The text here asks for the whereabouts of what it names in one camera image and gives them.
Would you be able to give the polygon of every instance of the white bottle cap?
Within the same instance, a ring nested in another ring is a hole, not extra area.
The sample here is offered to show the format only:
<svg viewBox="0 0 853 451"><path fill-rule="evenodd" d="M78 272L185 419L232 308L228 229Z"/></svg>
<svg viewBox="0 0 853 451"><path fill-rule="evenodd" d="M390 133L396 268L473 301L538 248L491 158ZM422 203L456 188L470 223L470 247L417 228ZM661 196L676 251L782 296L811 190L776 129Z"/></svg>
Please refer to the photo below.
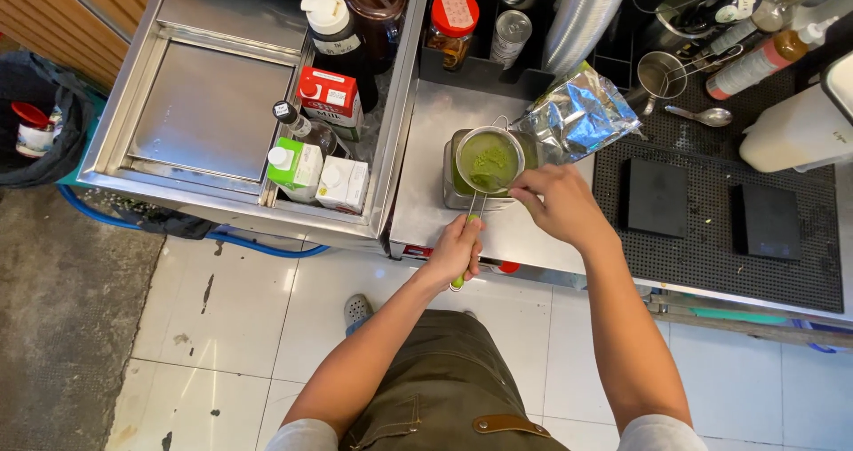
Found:
<svg viewBox="0 0 853 451"><path fill-rule="evenodd" d="M300 7L311 29L320 34L335 34L350 22L350 10L344 0L302 0Z"/></svg>
<svg viewBox="0 0 853 451"><path fill-rule="evenodd" d="M290 167L293 165L293 150L285 150L276 146L267 153L267 160L274 168L290 171Z"/></svg>
<svg viewBox="0 0 853 451"><path fill-rule="evenodd" d="M819 23L810 23L807 27L797 31L797 36L804 43L814 43L820 38L823 38L823 33L826 29L837 20L838 16L833 16L828 20L821 21Z"/></svg>
<svg viewBox="0 0 853 451"><path fill-rule="evenodd" d="M334 188L340 184L340 170L334 164L326 166L323 174L320 176L320 180L323 181L326 187Z"/></svg>

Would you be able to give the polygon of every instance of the concrete floor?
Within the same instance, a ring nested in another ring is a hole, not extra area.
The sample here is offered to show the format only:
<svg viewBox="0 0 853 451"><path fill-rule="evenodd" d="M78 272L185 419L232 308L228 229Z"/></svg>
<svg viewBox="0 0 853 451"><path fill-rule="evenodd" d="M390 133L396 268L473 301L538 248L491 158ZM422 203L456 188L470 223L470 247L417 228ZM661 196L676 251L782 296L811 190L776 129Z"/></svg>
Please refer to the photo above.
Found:
<svg viewBox="0 0 853 451"><path fill-rule="evenodd" d="M102 449L164 238L0 190L0 449Z"/></svg>

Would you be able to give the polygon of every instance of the milk carton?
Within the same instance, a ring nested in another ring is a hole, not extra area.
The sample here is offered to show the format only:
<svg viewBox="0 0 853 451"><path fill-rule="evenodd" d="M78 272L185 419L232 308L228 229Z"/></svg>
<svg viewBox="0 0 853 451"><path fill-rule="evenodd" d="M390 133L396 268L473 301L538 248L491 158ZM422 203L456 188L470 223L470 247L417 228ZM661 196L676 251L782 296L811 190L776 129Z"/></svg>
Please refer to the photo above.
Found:
<svg viewBox="0 0 853 451"><path fill-rule="evenodd" d="M323 206L360 215L368 191L368 163L328 156L316 198Z"/></svg>
<svg viewBox="0 0 853 451"><path fill-rule="evenodd" d="M315 195L323 171L319 146L280 138L267 154L267 160L270 162L267 177L278 184L291 201L316 204Z"/></svg>
<svg viewBox="0 0 853 451"><path fill-rule="evenodd" d="M324 120L344 140L361 140L364 113L355 78L306 66L297 96L308 116Z"/></svg>

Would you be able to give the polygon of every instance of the green strainer handle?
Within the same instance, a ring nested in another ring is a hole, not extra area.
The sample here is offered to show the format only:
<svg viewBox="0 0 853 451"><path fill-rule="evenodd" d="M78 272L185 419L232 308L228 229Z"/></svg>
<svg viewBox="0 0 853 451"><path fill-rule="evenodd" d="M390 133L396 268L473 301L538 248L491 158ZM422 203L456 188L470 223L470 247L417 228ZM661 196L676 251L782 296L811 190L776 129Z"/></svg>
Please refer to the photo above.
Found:
<svg viewBox="0 0 853 451"><path fill-rule="evenodd" d="M475 214L468 215L468 221L466 221L466 225L467 225L467 223L470 223L471 220L473 220L474 218L478 218L478 217L479 216L477 216ZM465 284L465 271L462 272L462 275L459 278L456 278L450 282L450 290L451 291L459 291L462 289L462 286L464 284Z"/></svg>

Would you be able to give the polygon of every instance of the leather strap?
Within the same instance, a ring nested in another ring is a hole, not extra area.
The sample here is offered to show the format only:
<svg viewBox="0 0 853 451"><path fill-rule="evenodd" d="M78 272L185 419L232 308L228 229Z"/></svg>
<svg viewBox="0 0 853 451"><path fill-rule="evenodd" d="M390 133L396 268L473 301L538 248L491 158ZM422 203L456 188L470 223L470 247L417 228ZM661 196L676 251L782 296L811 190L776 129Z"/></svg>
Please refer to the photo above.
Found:
<svg viewBox="0 0 853 451"><path fill-rule="evenodd" d="M531 423L527 418L521 418L514 414L490 414L476 418L471 426L480 434L489 434L498 431L524 431L542 437L551 437L551 433L539 424Z"/></svg>

